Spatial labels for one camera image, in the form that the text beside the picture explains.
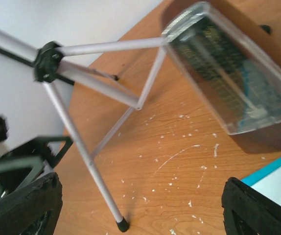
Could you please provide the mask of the white tripod music stand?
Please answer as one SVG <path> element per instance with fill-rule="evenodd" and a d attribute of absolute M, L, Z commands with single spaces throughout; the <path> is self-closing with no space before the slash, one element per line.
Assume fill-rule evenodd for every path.
<path fill-rule="evenodd" d="M 21 52 L 27 57 L 34 59 L 34 77 L 38 82 L 42 83 L 49 95 L 49 98 L 64 123 L 65 128 L 70 134 L 71 139 L 76 144 L 86 168 L 91 174 L 96 186 L 111 211 L 118 229 L 123 233 L 126 232 L 130 225 L 120 213 L 111 193 L 97 169 L 97 166 L 95 165 L 94 159 L 121 127 L 121 125 L 129 118 L 129 116 L 135 110 L 142 109 L 165 59 L 165 40 L 162 37 L 156 37 L 69 47 L 63 47 L 56 42 L 50 42 L 40 49 L 35 49 L 11 35 L 0 31 L 0 44 L 12 45 L 15 49 L 21 50 Z M 156 59 L 140 96 L 136 96 L 123 85 L 119 84 L 118 76 L 116 75 L 93 70 L 65 60 L 65 57 L 70 56 L 154 47 L 158 49 Z M 89 151 L 86 143 L 80 135 L 79 130 L 75 126 L 69 110 L 56 88 L 55 80 L 62 75 L 70 76 L 75 82 L 74 92 L 77 98 L 71 101 L 72 109 L 83 108 L 86 112 L 89 110 L 95 111 L 97 109 L 97 105 L 100 104 L 97 100 L 100 95 L 105 96 L 102 101 L 108 102 L 110 105 L 117 101 L 127 106 L 125 113 L 120 117 L 120 119 L 93 151 Z"/>

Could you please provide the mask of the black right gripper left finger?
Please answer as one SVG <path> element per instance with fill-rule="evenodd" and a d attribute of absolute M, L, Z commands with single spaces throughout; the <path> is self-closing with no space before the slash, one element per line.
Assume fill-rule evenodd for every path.
<path fill-rule="evenodd" d="M 0 235 L 52 235 L 62 205 L 58 174 L 49 173 L 0 199 Z"/>

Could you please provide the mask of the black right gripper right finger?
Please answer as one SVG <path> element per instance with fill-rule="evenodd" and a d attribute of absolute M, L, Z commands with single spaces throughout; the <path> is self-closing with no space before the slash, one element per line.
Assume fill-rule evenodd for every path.
<path fill-rule="evenodd" d="M 239 179 L 227 180 L 221 197 L 228 235 L 281 235 L 281 206 Z"/>

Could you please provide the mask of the teal folder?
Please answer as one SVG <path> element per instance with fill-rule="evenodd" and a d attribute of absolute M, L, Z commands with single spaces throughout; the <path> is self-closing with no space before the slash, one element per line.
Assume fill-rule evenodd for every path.
<path fill-rule="evenodd" d="M 241 182 L 245 183 L 248 186 L 253 186 L 258 181 L 262 180 L 269 174 L 273 173 L 277 169 L 281 167 L 281 157 L 270 164 L 266 165 L 265 167 L 255 171 L 254 173 L 250 174 L 249 176 L 243 178 Z"/>

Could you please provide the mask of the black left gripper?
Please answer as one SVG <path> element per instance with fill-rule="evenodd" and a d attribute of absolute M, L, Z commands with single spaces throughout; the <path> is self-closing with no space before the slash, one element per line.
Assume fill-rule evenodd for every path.
<path fill-rule="evenodd" d="M 0 146 L 0 199 L 36 180 L 45 164 L 55 168 L 73 144 L 70 136 L 38 136 L 34 147 L 12 151 Z"/>

